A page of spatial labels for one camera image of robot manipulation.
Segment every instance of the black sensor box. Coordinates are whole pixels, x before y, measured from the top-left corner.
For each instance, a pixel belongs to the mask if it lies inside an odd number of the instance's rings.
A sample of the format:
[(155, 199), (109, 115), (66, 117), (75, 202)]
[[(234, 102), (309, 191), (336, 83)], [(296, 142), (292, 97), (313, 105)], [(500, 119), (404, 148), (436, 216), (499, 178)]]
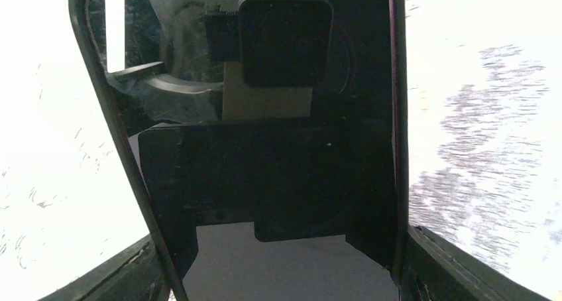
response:
[(239, 0), (243, 77), (254, 88), (310, 88), (324, 77), (333, 22), (327, 0)]

